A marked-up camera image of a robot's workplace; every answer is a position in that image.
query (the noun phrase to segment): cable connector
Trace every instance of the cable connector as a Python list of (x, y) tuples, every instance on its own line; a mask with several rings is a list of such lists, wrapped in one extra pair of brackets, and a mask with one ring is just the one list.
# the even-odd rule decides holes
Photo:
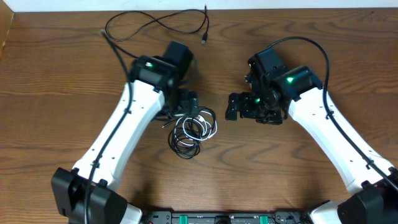
[(205, 34), (203, 34), (203, 37), (201, 38), (201, 43), (205, 44), (207, 40), (207, 32), (205, 32)]

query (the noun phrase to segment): wooden table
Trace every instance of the wooden table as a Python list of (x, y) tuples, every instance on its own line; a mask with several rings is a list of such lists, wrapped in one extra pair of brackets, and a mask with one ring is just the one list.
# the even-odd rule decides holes
[[(16, 14), (0, 61), (0, 222), (67, 221), (57, 213), (50, 181), (58, 167), (72, 168), (118, 103), (123, 71), (100, 35), (115, 14)], [(249, 91), (247, 59), (290, 35), (324, 46), (334, 102), (375, 150), (398, 165), (398, 9), (210, 11), (209, 17), (206, 45), (202, 33), (178, 34), (155, 24), (120, 43), (137, 55), (162, 55), (171, 40), (188, 45), (200, 71), (189, 88), (215, 110), (219, 124), (202, 152), (186, 161), (167, 145), (171, 127), (151, 123), (118, 190), (130, 203), (263, 211), (349, 197), (327, 156), (291, 119), (281, 126), (224, 120), (228, 95)], [(189, 30), (201, 20), (191, 13), (165, 22)], [(121, 37), (146, 21), (128, 15), (111, 30)], [(291, 68), (306, 64), (324, 78), (315, 47), (295, 40), (277, 51)]]

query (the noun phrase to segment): cable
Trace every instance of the cable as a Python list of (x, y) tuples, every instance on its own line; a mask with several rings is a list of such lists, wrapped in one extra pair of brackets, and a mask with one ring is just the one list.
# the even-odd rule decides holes
[[(213, 122), (208, 122), (200, 113), (210, 115)], [(200, 152), (200, 142), (206, 141), (217, 133), (216, 114), (212, 109), (199, 107), (199, 115), (192, 118), (184, 116), (169, 121), (163, 128), (175, 122), (169, 133), (168, 142), (171, 150), (182, 159), (192, 159)]]
[[(162, 19), (165, 19), (165, 18), (168, 18), (168, 17), (172, 17), (172, 16), (178, 15), (178, 14), (183, 13), (183, 12), (190, 12), (190, 11), (200, 12), (200, 13), (203, 13), (203, 14), (205, 15), (205, 18), (203, 19), (203, 22), (201, 23), (200, 27), (197, 28), (197, 29), (194, 30), (194, 31), (182, 31), (182, 30), (177, 30), (177, 29), (174, 29), (174, 28), (171, 28), (171, 27), (165, 25), (164, 23), (162, 23), (162, 22), (160, 21), (160, 20), (162, 20)], [(128, 13), (140, 13), (140, 14), (143, 14), (143, 15), (145, 15), (145, 16), (147, 16), (147, 17), (150, 17), (150, 18), (152, 19), (152, 21), (147, 22), (146, 24), (140, 26), (140, 28), (138, 28), (135, 32), (133, 32), (131, 35), (129, 35), (129, 36), (125, 37), (125, 38), (120, 38), (120, 39), (118, 39), (118, 38), (113, 37), (113, 36), (111, 35), (111, 33), (109, 32), (109, 24), (110, 24), (110, 22), (111, 22), (113, 19), (115, 19), (115, 18), (117, 18), (117, 17), (119, 17), (119, 16), (121, 16), (121, 15), (128, 14)], [(157, 23), (158, 23), (159, 25), (161, 25), (162, 27), (164, 27), (164, 28), (166, 28), (166, 29), (169, 29), (169, 30), (171, 30), (171, 31), (174, 31), (174, 32), (179, 32), (179, 33), (181, 33), (181, 34), (194, 34), (194, 33), (197, 33), (197, 32), (203, 27), (203, 25), (205, 24), (206, 20), (207, 20), (207, 27), (206, 27), (205, 33), (203, 34), (202, 40), (201, 40), (201, 42), (202, 42), (203, 44), (205, 44), (205, 43), (206, 43), (206, 40), (207, 40), (207, 32), (208, 32), (208, 30), (209, 30), (209, 24), (210, 24), (209, 17), (207, 16), (207, 6), (206, 6), (206, 5), (205, 5), (205, 10), (204, 10), (204, 11), (199, 10), (199, 9), (186, 9), (186, 10), (181, 10), (181, 11), (178, 11), (178, 12), (175, 12), (175, 13), (172, 13), (172, 14), (169, 14), (169, 15), (166, 15), (166, 16), (159, 17), (159, 18), (157, 18), (157, 19), (156, 19), (154, 16), (152, 16), (152, 15), (146, 13), (146, 12), (142, 12), (142, 11), (126, 11), (126, 12), (122, 12), (122, 13), (119, 13), (119, 14), (113, 16), (112, 18), (110, 18), (110, 19), (106, 22), (106, 24), (105, 24), (105, 32), (106, 32), (106, 34), (108, 35), (108, 37), (109, 37), (110, 39), (112, 39), (112, 40), (115, 40), (115, 41), (124, 41), (124, 40), (128, 40), (128, 39), (130, 39), (131, 37), (133, 37), (136, 33), (138, 33), (138, 32), (139, 32), (141, 29), (143, 29), (145, 26), (148, 26), (149, 24), (152, 24), (152, 23), (154, 23), (154, 22), (157, 22)]]
[(114, 136), (114, 134), (116, 133), (116, 131), (118, 130), (118, 128), (120, 127), (121, 123), (123, 122), (123, 120), (125, 119), (125, 117), (127, 116), (128, 113), (130, 113), (130, 107), (131, 107), (131, 103), (132, 103), (132, 88), (131, 88), (131, 84), (130, 84), (130, 80), (129, 80), (129, 73), (126, 67), (126, 64), (124, 63), (122, 57), (120, 56), (119, 52), (117, 49), (121, 50), (123, 53), (130, 55), (132, 57), (133, 54), (128, 53), (127, 51), (123, 50), (122, 48), (120, 48), (119, 46), (117, 46), (115, 43), (113, 43), (109, 37), (106, 35), (105, 31), (101, 31), (102, 35), (104, 36), (104, 38), (106, 39), (106, 41), (108, 41), (108, 44), (112, 47), (114, 53), (116, 54), (116, 56), (118, 57), (120, 64), (122, 65), (123, 71), (126, 74), (126, 79), (128, 82), (128, 86), (129, 86), (129, 102), (127, 104), (126, 109), (124, 110), (123, 115), (120, 117), (120, 120), (118, 121), (118, 123), (115, 125), (114, 129), (112, 130), (111, 134), (109, 135), (109, 137), (106, 139), (105, 143), (103, 144), (101, 150), (99, 151), (96, 159), (93, 162), (93, 167), (91, 168), (90, 171), (90, 175), (88, 177), (88, 182), (86, 184), (86, 192), (85, 192), (85, 201), (84, 201), (84, 217), (85, 217), (85, 224), (89, 224), (89, 220), (88, 220), (88, 208), (89, 208), (89, 202), (90, 202), (90, 190), (91, 190), (91, 184), (93, 182), (93, 178), (94, 178), (94, 173), (96, 170), (96, 167), (98, 167), (99, 161), (102, 157), (102, 154), (104, 153), (106, 146), (108, 146), (109, 142), (112, 140), (112, 137)]
[(333, 112), (330, 111), (329, 106), (328, 106), (328, 102), (327, 102), (327, 93), (328, 93), (328, 84), (329, 84), (329, 73), (330, 73), (330, 65), (329, 65), (329, 58), (327, 53), (325, 52), (325, 50), (321, 47), (321, 45), (319, 45), (318, 43), (316, 43), (314, 40), (308, 39), (306, 37), (297, 37), (297, 36), (293, 36), (293, 37), (286, 37), (280, 40), (275, 41), (274, 43), (270, 44), (268, 48), (271, 48), (281, 42), (284, 42), (286, 40), (305, 40), (313, 45), (315, 45), (316, 47), (318, 47), (318, 49), (322, 52), (325, 61), (326, 61), (326, 77), (325, 77), (325, 83), (323, 85), (323, 94), (322, 94), (322, 100), (323, 100), (323, 105), (325, 107), (326, 110), (326, 114), (327, 116), (330, 118), (331, 122), (336, 126), (336, 129), (341, 133), (341, 135), (348, 141), (348, 143), (355, 149), (355, 151), (362, 157), (362, 159), (364, 159), (367, 163), (367, 166), (372, 167), (396, 192), (398, 192), (398, 186), (392, 181), (390, 180), (390, 178), (388, 178), (388, 176), (383, 173), (382, 170), (380, 170), (380, 168), (377, 167), (377, 165), (374, 164), (374, 161), (371, 160), (370, 158), (368, 158), (365, 153), (360, 150), (360, 148), (353, 142), (353, 140), (351, 140), (351, 138), (344, 132), (344, 130), (341, 128), (341, 126), (337, 123), (336, 119), (333, 117)]

